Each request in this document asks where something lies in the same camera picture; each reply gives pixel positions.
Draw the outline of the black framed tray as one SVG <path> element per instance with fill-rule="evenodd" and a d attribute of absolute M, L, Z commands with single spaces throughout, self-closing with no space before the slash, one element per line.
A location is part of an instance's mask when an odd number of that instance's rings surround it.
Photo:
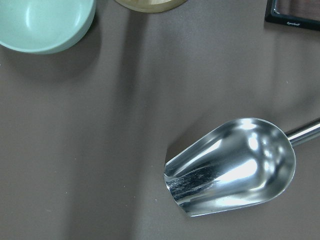
<path fill-rule="evenodd" d="M 319 0 L 269 0 L 264 20 L 268 23 L 320 30 Z"/>

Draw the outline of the steel scoop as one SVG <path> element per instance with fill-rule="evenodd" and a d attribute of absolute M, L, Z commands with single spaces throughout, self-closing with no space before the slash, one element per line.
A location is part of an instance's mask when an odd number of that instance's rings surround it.
<path fill-rule="evenodd" d="M 190 217 L 266 203 L 292 182 L 294 147 L 319 135 L 318 119 L 289 132 L 255 117 L 230 120 L 170 159 L 164 181 Z"/>

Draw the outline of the wooden mug tree stand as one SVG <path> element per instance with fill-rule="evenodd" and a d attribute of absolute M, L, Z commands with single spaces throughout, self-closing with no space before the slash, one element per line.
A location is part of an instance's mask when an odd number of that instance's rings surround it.
<path fill-rule="evenodd" d="M 187 2 L 186 0 L 115 0 L 118 4 L 142 13 L 162 13 Z"/>

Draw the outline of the mint green bowl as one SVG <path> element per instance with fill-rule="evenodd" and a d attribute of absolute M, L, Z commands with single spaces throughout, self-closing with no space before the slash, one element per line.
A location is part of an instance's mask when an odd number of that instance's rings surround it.
<path fill-rule="evenodd" d="M 36 55 L 64 51 L 86 35 L 96 6 L 95 0 L 2 0 L 0 44 Z"/>

